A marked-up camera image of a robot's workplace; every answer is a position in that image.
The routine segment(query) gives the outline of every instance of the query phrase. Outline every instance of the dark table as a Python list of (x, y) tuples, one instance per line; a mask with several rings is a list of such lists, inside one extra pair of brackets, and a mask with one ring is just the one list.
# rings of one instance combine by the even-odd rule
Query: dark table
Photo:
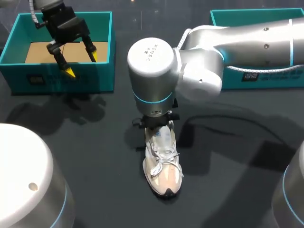
[[(114, 13), (113, 94), (90, 99), (11, 96), (0, 77), (0, 121), (25, 126), (49, 145), (76, 200), (75, 228), (262, 228), (271, 196), (304, 139), (303, 90), (223, 92), (200, 105), (179, 99), (178, 152), (185, 175), (178, 198), (157, 199), (143, 174), (141, 117), (127, 73), (130, 46), (159, 37), (176, 46), (209, 10), (302, 7), (300, 0), (66, 0), (75, 11)], [(28, 12), (19, 0), (0, 9), (11, 29)]]

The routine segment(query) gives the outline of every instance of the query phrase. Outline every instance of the white sneaker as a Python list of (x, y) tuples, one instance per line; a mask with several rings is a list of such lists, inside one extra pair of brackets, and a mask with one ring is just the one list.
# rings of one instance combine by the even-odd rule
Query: white sneaker
[(160, 196), (174, 196), (183, 178), (176, 151), (173, 121), (155, 129), (145, 128), (146, 158), (143, 170), (151, 188)]

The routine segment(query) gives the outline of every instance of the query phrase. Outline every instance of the teal box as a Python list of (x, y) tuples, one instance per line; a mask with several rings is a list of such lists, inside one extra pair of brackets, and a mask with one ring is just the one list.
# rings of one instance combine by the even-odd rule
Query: teal box
[[(62, 73), (56, 63), (25, 64), (31, 42), (50, 42), (52, 37), (46, 27), (36, 29), (31, 14), (21, 13), (0, 57), (0, 72), (13, 94), (100, 93), (114, 90), (116, 41), (112, 12), (77, 12), (76, 15), (85, 19), (93, 42), (108, 42), (107, 61), (69, 63), (76, 79)], [(41, 17), (42, 14), (38, 13), (39, 21), (42, 21)]]
[[(301, 17), (304, 17), (304, 11), (301, 8), (211, 10), (210, 24), (215, 26), (232, 27)], [(304, 68), (276, 74), (248, 74), (228, 68), (224, 69), (224, 90), (295, 87), (304, 87)]]

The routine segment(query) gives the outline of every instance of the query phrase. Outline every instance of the label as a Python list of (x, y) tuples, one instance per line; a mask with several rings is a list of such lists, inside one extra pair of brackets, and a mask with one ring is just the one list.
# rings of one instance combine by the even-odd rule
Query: label
[(242, 77), (242, 82), (256, 82), (258, 80), (258, 73), (244, 73)]
[(258, 79), (260, 81), (280, 81), (280, 80), (298, 80), (304, 73), (303, 70), (293, 70), (278, 73), (244, 73), (242, 77), (242, 82), (256, 82)]
[(70, 78), (68, 76), (54, 76), (47, 75), (43, 77), (42, 74), (29, 74), (27, 75), (28, 82), (33, 86), (46, 86), (46, 85), (62, 85), (62, 84), (89, 84), (87, 75), (76, 76)]
[(151, 61), (151, 59), (153, 58), (156, 50), (157, 50), (158, 45), (154, 44), (153, 47), (149, 47), (145, 50), (145, 55), (146, 55), (146, 61)]
[(161, 137), (162, 135), (161, 135), (161, 132), (158, 130), (158, 131), (155, 133), (154, 136), (155, 136), (155, 137)]
[(32, 75), (32, 74), (30, 74), (30, 75), (27, 75), (27, 78), (28, 78), (28, 82), (33, 86), (36, 86), (36, 85), (45, 86), (45, 84), (46, 84), (42, 75)]

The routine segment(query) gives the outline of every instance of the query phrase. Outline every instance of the cardboard bottom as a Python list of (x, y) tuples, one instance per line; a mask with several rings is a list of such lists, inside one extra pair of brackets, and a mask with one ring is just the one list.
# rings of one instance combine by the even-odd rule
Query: cardboard bottom
[[(28, 49), (25, 63), (55, 63), (54, 56), (49, 54), (49, 42), (33, 42)], [(106, 62), (108, 56), (107, 42), (93, 42), (97, 48), (97, 62)], [(66, 43), (60, 50), (68, 63), (91, 62), (83, 42)]]

